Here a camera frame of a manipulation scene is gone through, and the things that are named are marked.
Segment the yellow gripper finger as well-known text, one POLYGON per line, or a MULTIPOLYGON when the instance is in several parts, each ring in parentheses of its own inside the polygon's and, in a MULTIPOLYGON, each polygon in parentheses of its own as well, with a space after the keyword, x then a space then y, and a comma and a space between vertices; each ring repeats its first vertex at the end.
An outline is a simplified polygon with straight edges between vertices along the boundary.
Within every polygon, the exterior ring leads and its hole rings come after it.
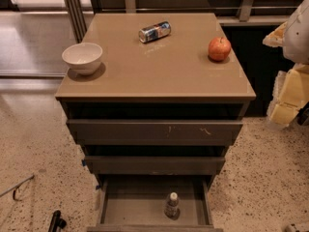
POLYGON ((309 65, 295 64, 287 72, 279 71, 268 107, 270 122, 288 126, 309 102, 309 65))

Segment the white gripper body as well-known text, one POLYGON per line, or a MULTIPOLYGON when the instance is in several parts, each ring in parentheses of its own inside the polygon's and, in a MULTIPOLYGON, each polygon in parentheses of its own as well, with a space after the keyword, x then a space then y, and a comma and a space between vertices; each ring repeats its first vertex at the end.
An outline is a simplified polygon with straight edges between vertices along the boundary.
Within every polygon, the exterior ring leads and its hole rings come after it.
POLYGON ((269 47, 281 47, 287 23, 284 22, 263 39, 263 44, 269 47))

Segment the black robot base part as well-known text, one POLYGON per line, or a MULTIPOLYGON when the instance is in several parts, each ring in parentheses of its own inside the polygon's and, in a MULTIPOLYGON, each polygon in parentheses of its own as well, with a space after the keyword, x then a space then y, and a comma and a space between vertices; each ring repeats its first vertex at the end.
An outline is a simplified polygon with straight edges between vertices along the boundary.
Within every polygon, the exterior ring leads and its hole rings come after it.
POLYGON ((53 213, 48 232, 60 232, 67 226, 67 222, 61 218, 61 212, 56 210, 53 213))

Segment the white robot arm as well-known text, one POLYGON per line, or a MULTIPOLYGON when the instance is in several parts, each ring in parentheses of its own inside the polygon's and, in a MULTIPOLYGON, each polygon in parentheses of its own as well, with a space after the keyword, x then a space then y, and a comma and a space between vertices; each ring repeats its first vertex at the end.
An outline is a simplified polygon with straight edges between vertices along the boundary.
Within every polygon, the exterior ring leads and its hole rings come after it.
POLYGON ((287 127, 309 102, 309 0, 289 19, 263 39, 263 44, 281 47, 294 66, 275 78, 267 118, 277 128, 287 127))

